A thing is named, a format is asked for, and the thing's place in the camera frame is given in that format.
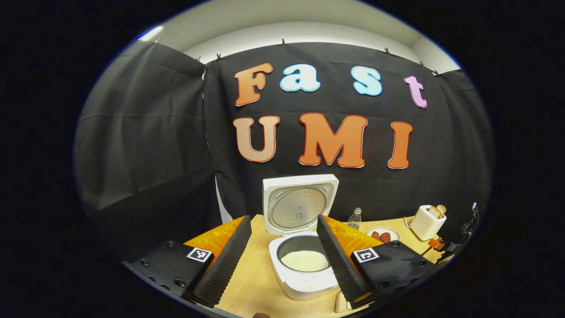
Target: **blue letter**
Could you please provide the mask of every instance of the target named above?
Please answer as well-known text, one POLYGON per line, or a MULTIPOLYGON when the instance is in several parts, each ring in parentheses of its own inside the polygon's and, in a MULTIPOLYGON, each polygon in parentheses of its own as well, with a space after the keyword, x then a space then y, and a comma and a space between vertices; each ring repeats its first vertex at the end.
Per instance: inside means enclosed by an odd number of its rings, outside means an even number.
POLYGON ((381 75, 374 68, 355 66, 351 69, 351 75, 355 80, 353 88, 361 95, 377 96, 383 91, 379 80, 381 75))
POLYGON ((320 82, 316 80, 316 68, 308 64, 291 65, 282 71, 286 76, 281 79, 281 88, 287 92, 295 92, 299 89, 313 92, 320 88, 320 82))

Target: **white plate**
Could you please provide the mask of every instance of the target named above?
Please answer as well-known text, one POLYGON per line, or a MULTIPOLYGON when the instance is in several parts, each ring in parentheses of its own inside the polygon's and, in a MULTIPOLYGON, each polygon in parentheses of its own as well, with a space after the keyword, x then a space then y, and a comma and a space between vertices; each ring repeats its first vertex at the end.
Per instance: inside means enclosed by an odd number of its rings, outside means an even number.
POLYGON ((367 235, 371 236, 373 232, 379 232, 379 235, 381 235, 382 233, 389 233, 390 240, 400 240, 400 233, 397 230, 391 229, 386 226, 373 227, 372 229, 367 231, 367 235))

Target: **table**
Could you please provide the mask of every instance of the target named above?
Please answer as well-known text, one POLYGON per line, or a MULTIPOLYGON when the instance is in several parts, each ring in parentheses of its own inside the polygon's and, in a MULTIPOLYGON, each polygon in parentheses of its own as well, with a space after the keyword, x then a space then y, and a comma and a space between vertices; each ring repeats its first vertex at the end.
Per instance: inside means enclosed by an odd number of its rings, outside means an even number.
MULTIPOLYGON (((408 224, 413 218, 406 218, 408 224)), ((406 227, 402 218, 362 222, 359 230, 366 232, 375 226, 387 226, 397 230, 401 242, 417 253, 423 253, 429 247, 428 241, 418 239, 412 230, 406 227)), ((257 214, 251 220, 251 230, 252 234, 245 252, 217 308, 243 318, 252 318, 257 312, 266 313, 271 318, 337 318, 362 310, 359 308, 336 313, 336 298, 341 292, 339 287, 311 299, 296 300, 288 297, 279 285, 268 250, 269 243, 280 236, 265 231, 264 218, 261 214, 257 214)), ((434 263, 440 256, 441 252, 433 249, 424 255, 434 263)))

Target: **rice cooker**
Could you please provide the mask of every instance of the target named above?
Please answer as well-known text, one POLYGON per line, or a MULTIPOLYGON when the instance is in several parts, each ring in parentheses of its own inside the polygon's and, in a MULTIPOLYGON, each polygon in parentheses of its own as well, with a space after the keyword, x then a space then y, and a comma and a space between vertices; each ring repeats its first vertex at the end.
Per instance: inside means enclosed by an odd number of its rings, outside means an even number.
POLYGON ((318 234, 312 231, 318 215, 329 214, 337 186, 333 174, 263 180, 265 229, 281 236, 269 244, 269 253, 282 289, 293 299, 313 298, 338 287, 318 234), (307 257, 312 254, 318 257, 307 257), (288 261, 288 257, 297 255, 301 268, 288 261), (281 260, 285 256, 286 265, 281 260))

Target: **plastic bottle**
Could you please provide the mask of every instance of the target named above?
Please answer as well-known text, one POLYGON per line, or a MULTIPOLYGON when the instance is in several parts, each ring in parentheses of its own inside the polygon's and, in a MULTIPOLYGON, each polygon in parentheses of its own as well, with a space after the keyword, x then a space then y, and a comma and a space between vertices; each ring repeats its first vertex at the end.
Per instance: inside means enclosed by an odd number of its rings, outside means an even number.
POLYGON ((359 230, 359 226, 361 225, 361 208, 355 208, 355 211, 353 211, 353 214, 347 221, 347 225, 351 226, 355 230, 359 230))

